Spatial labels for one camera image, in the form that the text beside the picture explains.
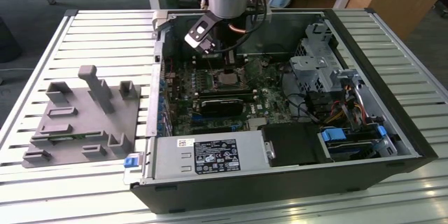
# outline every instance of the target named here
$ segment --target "blue latch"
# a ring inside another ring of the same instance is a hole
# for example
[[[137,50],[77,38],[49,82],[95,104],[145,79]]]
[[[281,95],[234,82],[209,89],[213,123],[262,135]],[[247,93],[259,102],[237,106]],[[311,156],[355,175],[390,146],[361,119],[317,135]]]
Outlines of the blue latch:
[[[323,141],[334,141],[346,139],[343,130],[341,128],[325,129],[321,133]]]
[[[383,126],[379,125],[377,127],[377,132],[379,133],[381,137],[385,137],[386,131],[385,131],[385,127]]]
[[[138,157],[126,157],[123,159],[123,167],[125,168],[138,167]]]

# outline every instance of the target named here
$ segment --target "aluminum table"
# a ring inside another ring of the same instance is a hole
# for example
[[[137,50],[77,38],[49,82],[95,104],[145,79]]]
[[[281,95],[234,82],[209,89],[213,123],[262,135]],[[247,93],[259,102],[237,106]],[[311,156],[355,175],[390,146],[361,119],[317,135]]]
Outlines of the aluminum table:
[[[57,27],[0,131],[0,222],[438,223],[448,218],[448,95],[375,14],[335,10],[439,158],[367,190],[179,214],[155,215],[122,183],[122,161],[25,169],[50,81],[86,87],[77,67],[95,65],[109,86],[142,86],[135,151],[143,148],[153,62],[151,11],[78,11]],[[346,64],[350,61],[341,50]]]

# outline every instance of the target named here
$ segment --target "power supply label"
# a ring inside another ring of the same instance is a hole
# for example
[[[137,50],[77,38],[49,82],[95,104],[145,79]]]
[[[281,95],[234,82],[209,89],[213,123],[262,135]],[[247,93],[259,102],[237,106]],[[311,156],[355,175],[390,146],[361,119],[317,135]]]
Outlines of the power supply label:
[[[239,168],[235,140],[194,142],[194,171],[197,174],[223,173]]]

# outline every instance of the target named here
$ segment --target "3d printed holder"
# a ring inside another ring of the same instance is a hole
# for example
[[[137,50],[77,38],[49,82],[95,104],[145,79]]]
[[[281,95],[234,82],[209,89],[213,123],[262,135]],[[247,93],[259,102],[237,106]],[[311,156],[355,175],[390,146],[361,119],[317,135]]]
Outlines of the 3d printed holder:
[[[49,84],[49,102],[22,156],[25,168],[119,159],[133,151],[139,86],[121,81],[109,88],[94,66],[81,66],[77,76],[87,88]]]

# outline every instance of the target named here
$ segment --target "green circuit board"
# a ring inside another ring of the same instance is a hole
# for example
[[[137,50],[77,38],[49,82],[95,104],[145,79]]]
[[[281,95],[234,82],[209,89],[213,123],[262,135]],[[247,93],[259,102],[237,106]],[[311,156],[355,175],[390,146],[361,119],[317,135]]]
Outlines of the green circuit board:
[[[290,111],[282,98],[278,86],[281,63],[267,64],[262,57],[247,57],[245,66],[237,68],[234,84],[218,83],[221,69],[194,70],[185,66],[177,73],[179,88],[177,99],[171,99],[173,135],[202,134],[225,130],[227,132],[247,131],[249,119],[263,119],[265,123],[290,122]],[[206,118],[198,111],[197,91],[249,90],[253,102],[243,102],[242,113],[237,116]]]

